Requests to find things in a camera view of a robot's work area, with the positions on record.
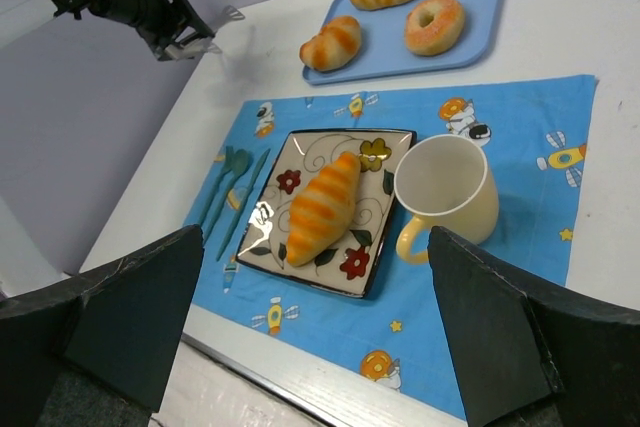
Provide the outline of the metal serving tongs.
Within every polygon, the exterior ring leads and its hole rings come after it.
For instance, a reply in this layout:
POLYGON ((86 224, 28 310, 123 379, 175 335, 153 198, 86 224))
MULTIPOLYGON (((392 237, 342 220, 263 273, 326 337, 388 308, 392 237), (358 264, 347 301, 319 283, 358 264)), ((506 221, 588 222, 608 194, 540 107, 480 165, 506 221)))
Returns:
POLYGON ((197 18, 194 25, 187 25, 166 47, 159 47, 155 57, 159 61, 180 61, 200 54, 221 54, 222 49, 214 42, 216 34, 227 24, 244 19, 245 15, 239 9, 227 5, 210 24, 197 18))

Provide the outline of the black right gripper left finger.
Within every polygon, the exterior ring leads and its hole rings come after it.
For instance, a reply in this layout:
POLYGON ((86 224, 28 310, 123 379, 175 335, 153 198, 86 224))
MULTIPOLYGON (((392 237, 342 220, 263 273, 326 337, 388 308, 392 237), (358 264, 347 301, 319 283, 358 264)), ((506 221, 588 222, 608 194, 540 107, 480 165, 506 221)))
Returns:
POLYGON ((159 411, 204 257, 188 225, 1 302, 4 426, 145 426, 159 411))

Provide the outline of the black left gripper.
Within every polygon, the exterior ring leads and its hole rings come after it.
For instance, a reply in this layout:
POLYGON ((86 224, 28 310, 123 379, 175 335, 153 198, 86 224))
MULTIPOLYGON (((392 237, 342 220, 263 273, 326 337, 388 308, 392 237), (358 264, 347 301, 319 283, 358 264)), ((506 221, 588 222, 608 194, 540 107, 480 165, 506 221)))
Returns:
POLYGON ((189 0, 99 0, 89 6, 97 17, 132 27, 155 57, 188 29, 187 39, 213 39, 215 32, 197 14, 189 0))

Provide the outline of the long striped croissant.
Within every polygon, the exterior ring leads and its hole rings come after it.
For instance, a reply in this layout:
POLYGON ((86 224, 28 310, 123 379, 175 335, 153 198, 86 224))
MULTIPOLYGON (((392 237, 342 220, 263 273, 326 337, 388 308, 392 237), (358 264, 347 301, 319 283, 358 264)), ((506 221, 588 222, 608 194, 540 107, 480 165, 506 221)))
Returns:
POLYGON ((343 152, 324 166, 289 209, 287 262, 300 267, 339 240, 354 216, 360 161, 343 152))

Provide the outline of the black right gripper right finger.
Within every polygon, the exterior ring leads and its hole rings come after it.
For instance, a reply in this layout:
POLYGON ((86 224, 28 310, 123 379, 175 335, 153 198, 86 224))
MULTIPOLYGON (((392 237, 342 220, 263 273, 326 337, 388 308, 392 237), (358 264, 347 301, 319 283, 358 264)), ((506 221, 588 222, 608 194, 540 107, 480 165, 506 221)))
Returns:
POLYGON ((435 295, 471 426, 636 426, 639 313, 509 264, 443 227, 435 295))

